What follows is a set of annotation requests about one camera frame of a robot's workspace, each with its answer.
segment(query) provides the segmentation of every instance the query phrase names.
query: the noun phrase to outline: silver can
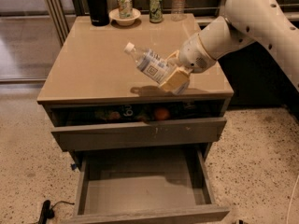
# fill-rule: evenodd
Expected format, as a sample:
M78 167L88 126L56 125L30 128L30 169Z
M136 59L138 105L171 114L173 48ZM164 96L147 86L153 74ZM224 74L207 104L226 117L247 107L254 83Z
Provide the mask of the silver can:
M118 0L120 19L129 19L133 17L132 0Z
M155 23L163 20L163 0L149 0L149 20Z

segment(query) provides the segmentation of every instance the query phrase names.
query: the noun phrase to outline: white bowl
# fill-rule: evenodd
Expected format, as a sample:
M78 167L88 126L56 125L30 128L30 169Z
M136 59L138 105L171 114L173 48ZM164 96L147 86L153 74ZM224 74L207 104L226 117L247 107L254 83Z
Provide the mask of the white bowl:
M135 22L135 20L140 17L140 15L141 15L140 11L135 8L133 8L133 17L129 19L120 19L120 13L118 8L110 11L109 13L109 17L112 20L115 20L120 26L132 25Z

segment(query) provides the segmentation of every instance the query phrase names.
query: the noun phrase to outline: floor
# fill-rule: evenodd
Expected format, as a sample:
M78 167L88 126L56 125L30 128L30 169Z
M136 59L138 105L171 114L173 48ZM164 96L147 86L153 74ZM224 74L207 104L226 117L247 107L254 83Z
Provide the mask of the floor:
M49 18L0 19L0 78L46 76L59 52ZM42 85L0 86L0 223L37 223L49 199L74 202L79 171L50 134L36 103ZM231 211L218 224L297 224L298 121L285 107L226 112L221 140L210 150L207 172L216 203ZM60 223L73 205L59 203Z

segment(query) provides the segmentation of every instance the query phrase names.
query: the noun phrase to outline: black cylinder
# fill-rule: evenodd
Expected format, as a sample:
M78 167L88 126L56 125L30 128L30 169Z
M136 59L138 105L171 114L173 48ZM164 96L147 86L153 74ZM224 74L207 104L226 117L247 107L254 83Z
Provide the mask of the black cylinder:
M110 23L107 0L87 0L93 26L105 26Z

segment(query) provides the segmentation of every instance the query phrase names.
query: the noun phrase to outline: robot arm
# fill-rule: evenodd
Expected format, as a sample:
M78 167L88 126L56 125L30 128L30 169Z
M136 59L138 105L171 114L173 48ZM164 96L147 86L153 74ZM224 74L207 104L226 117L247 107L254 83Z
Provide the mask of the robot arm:
M225 18L218 17L192 35L171 60L201 73L254 41L264 46L299 91L299 30L276 0L227 0Z

